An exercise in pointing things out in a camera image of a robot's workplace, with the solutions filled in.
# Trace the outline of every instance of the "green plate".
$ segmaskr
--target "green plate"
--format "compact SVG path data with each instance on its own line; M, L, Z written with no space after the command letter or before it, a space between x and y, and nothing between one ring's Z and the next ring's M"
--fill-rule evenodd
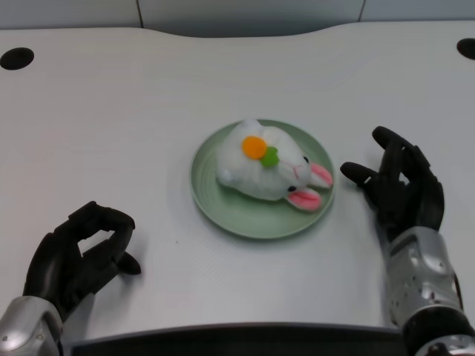
M323 165L335 180L332 160L322 145L307 132L274 120L259 120L264 126L275 126L286 131L300 145L313 162ZM320 219L330 206L335 186L318 189L321 207L305 212L286 200L268 202L248 197L235 189L222 186L214 172L214 150L237 125L230 124L213 133L198 148L191 164L191 191L197 205L214 223L234 234L255 239L277 239L295 234Z

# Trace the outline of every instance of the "pink bunny ear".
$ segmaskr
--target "pink bunny ear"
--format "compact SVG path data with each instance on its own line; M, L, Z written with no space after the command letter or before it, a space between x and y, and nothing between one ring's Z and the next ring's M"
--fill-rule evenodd
M320 208L321 205L320 194L309 188L295 191L289 194L286 199L296 208L307 211L315 211Z
M310 169L312 170L312 175L309 185L322 188L329 188L333 185L332 174L325 167L311 162Z

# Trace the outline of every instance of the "white table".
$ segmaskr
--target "white table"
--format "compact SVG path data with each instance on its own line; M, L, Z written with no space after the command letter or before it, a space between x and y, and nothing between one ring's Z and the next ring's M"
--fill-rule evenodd
M298 237L231 237L194 205L189 166L214 130L247 117L315 135L335 167L379 166L377 125L419 145L443 183L442 224L475 321L475 22L349 24L300 36L193 39L138 29L0 32L0 310L22 293L43 236L90 200L137 223L138 278L116 278L65 341L205 323L386 326L373 215L339 173L326 217Z

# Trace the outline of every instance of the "silver metal wrist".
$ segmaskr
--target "silver metal wrist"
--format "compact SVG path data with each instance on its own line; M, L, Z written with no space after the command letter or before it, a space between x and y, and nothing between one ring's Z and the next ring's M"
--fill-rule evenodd
M400 328L422 309L444 307L463 313L438 231L415 227L398 236L390 244L387 273L390 314Z
M438 343L443 343L451 355L475 355L475 340L467 335L448 335L439 337L426 343L416 356L425 356L429 348L437 347Z
M0 319L0 355L56 356L62 320L53 304L18 297Z

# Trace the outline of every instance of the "wall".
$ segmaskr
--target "wall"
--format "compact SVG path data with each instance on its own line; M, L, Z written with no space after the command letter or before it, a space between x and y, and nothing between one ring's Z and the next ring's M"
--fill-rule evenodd
M140 27L136 0L0 0L0 29Z
M0 0L0 29L143 25L184 36L281 36L440 19L475 19L475 0Z
M139 0L146 28L184 36L282 36L357 22L363 0Z

